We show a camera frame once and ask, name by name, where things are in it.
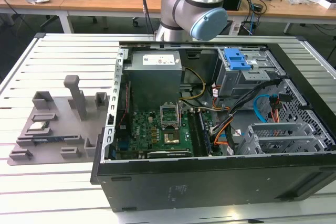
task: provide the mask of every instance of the table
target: table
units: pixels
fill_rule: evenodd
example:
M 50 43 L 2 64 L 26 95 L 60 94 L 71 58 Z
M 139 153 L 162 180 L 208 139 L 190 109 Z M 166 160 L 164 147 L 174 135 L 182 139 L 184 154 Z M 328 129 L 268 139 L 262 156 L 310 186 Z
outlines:
M 58 15 L 65 33 L 73 33 L 70 16 L 101 17 L 144 17 L 142 0 L 50 0 L 43 4 L 28 4 L 25 0 L 7 0 L 20 14 Z M 161 0 L 147 0 L 151 17 L 159 18 Z M 265 1 L 267 12 L 262 15 L 262 22 L 336 24 L 336 10 L 327 10 L 317 4 L 290 5 L 285 0 Z M 248 15 L 249 7 L 242 0 L 238 11 L 227 11 L 232 20 L 229 34 L 237 35 L 240 25 Z M 0 13 L 14 12 L 0 0 Z
M 291 23 L 330 24 L 336 25 L 336 9 L 325 9 L 319 4 L 290 5 L 286 0 L 264 1 L 267 11 L 262 15 L 261 22 L 288 23 L 284 33 L 289 31 Z
M 284 50 L 293 51 L 293 56 L 312 54 L 326 64 L 308 43 L 295 37 L 218 36 L 214 41 L 246 39 L 280 43 Z M 52 96 L 70 95 L 63 86 L 67 74 L 80 77 L 85 95 L 111 92 L 111 52 L 115 41 L 123 40 L 148 41 L 153 37 L 47 34 L 34 38 L 0 84 L 0 223 L 246 223 L 248 219 L 274 224 L 335 223 L 336 182 L 304 201 L 115 214 L 101 187 L 89 183 L 92 163 L 7 165 L 9 152 L 33 107 L 34 93 L 44 89 Z

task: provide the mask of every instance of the light blue joint cap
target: light blue joint cap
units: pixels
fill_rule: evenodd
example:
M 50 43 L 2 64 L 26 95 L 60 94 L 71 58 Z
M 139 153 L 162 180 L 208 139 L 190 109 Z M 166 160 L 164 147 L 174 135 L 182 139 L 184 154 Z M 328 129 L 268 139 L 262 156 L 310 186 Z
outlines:
M 190 29 L 190 35 L 198 40 L 208 41 L 215 38 L 226 26 L 227 13 L 218 7 L 202 15 Z

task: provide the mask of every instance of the wooden desk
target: wooden desk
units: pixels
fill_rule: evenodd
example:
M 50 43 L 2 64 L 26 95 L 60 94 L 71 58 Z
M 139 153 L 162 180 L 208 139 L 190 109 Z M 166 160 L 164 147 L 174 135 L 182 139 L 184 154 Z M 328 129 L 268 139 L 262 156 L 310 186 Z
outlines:
M 264 1 L 267 11 L 261 17 L 262 22 L 336 24 L 336 9 L 325 9 L 319 4 L 290 5 L 287 0 Z
M 142 0 L 50 0 L 49 3 L 28 4 L 25 0 L 8 0 L 18 13 L 58 15 L 65 33 L 73 33 L 69 16 L 144 17 Z M 160 17 L 161 0 L 147 0 L 150 16 Z M 336 24 L 336 10 L 327 10 L 318 4 L 290 5 L 286 0 L 265 1 L 267 11 L 262 22 Z M 242 0 L 239 11 L 228 11 L 233 21 L 230 35 L 237 35 L 241 23 L 248 15 L 248 4 Z M 0 0 L 0 13 L 13 13 L 3 0 Z

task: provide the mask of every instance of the yellow cable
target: yellow cable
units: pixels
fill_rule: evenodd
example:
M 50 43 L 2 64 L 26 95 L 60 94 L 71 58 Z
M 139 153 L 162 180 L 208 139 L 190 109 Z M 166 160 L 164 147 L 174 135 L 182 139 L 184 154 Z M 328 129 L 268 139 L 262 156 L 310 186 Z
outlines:
M 194 73 L 201 80 L 203 88 L 202 88 L 202 91 L 199 94 L 194 95 L 193 97 L 183 97 L 183 98 L 180 98 L 180 100 L 192 100 L 192 99 L 196 99 L 196 98 L 200 97 L 204 93 L 204 91 L 205 91 L 205 82 L 203 81 L 203 79 L 201 78 L 201 76 L 199 76 L 199 74 L 196 73 L 193 69 L 191 69 L 191 68 L 185 68 L 185 69 L 188 69 L 189 71 L 191 71 L 192 73 Z

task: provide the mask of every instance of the sticker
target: sticker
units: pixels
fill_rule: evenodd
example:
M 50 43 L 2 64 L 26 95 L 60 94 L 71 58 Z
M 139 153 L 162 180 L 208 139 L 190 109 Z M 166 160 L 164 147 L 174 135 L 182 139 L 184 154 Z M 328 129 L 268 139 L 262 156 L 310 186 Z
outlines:
M 47 139 L 34 139 L 33 140 L 34 142 L 47 142 L 48 140 Z
M 232 134 L 232 136 L 241 136 L 242 135 L 242 131 L 240 129 L 235 130 L 235 133 Z
M 249 64 L 249 65 L 258 65 L 258 63 L 257 63 L 256 60 L 247 60 L 246 62 L 247 62 L 247 64 Z
M 175 65 L 174 55 L 144 55 L 143 65 Z
M 233 149 L 231 149 L 230 146 L 227 146 L 227 154 L 229 154 L 230 156 L 233 156 Z
M 218 97 L 218 90 L 217 89 L 213 89 L 212 90 L 212 94 L 214 95 L 214 97 Z
M 177 201 L 182 195 L 186 194 L 187 189 L 188 185 L 170 186 L 168 188 L 168 201 Z

